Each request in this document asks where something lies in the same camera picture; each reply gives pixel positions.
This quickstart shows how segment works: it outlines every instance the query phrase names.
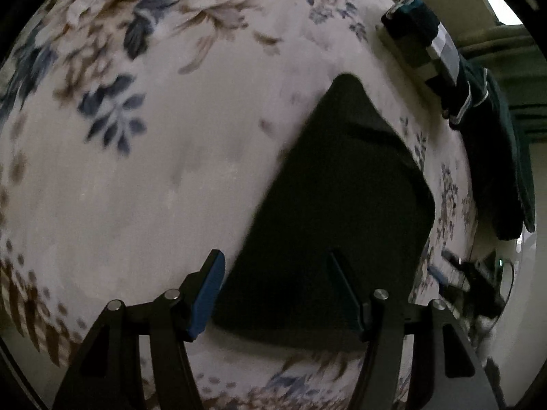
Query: plaid cloth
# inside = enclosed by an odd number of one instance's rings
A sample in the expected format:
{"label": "plaid cloth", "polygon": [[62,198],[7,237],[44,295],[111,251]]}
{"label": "plaid cloth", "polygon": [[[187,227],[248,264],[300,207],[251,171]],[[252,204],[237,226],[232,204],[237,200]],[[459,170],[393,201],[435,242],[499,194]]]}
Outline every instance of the plaid cloth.
{"label": "plaid cloth", "polygon": [[422,0],[399,0],[382,17],[405,61],[441,98],[443,117],[461,132],[473,197],[496,235],[516,239],[535,230],[529,144],[488,69],[463,58]]}

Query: window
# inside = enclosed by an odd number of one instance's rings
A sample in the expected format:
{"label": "window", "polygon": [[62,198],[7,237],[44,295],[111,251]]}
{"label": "window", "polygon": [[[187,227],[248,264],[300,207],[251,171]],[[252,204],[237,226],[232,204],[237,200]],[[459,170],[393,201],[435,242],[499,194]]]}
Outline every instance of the window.
{"label": "window", "polygon": [[492,8],[493,12],[498,17],[498,20],[503,24],[508,26],[514,24],[522,24],[519,17],[516,16],[515,12],[509,7],[509,5],[503,0],[487,0]]}

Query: folded clothing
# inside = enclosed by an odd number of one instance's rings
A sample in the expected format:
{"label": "folded clothing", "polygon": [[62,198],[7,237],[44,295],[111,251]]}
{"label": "folded clothing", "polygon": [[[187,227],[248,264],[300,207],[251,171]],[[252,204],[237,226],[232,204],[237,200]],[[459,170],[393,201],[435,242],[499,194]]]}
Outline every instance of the folded clothing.
{"label": "folded clothing", "polygon": [[399,0],[382,23],[420,79],[441,98],[442,115],[461,132],[473,197],[498,238],[535,230],[529,144],[488,69],[463,58],[422,0]]}

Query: metal screw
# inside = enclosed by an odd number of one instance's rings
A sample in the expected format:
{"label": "metal screw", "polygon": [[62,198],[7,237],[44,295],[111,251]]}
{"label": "metal screw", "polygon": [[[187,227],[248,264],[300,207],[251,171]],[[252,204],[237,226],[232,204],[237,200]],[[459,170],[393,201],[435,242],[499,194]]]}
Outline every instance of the metal screw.
{"label": "metal screw", "polygon": [[165,293],[164,293],[164,296],[166,299],[169,299],[170,301],[174,301],[175,299],[177,299],[179,296],[181,295],[181,292],[179,292],[179,290],[177,290],[176,288],[172,288],[170,290],[167,290]]}
{"label": "metal screw", "polygon": [[434,299],[431,301],[431,305],[441,311],[446,308],[446,304],[441,299]]}
{"label": "metal screw", "polygon": [[374,290],[374,297],[381,301],[385,301],[389,297],[389,293],[382,288],[378,288]]}
{"label": "metal screw", "polygon": [[115,311],[118,311],[121,306],[123,305],[122,301],[119,300],[119,299],[114,299],[113,301],[110,301],[108,304],[107,304],[107,308],[111,311],[111,312],[115,312]]}

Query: floral bedsheet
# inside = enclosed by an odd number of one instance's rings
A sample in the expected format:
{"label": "floral bedsheet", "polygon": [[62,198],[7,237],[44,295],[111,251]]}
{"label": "floral bedsheet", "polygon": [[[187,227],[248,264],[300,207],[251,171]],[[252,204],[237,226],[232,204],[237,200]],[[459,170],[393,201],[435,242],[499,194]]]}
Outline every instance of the floral bedsheet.
{"label": "floral bedsheet", "polygon": [[[29,344],[66,365],[109,299],[151,300],[210,248],[229,268],[342,72],[360,78],[433,192],[436,224],[410,299],[437,297],[427,264],[456,279],[440,252],[469,253],[475,207],[459,134],[378,39],[394,1],[48,0],[0,70],[0,306]],[[214,327],[188,352],[205,407],[230,410],[345,408],[364,355]],[[407,344],[402,398],[410,360]]]}

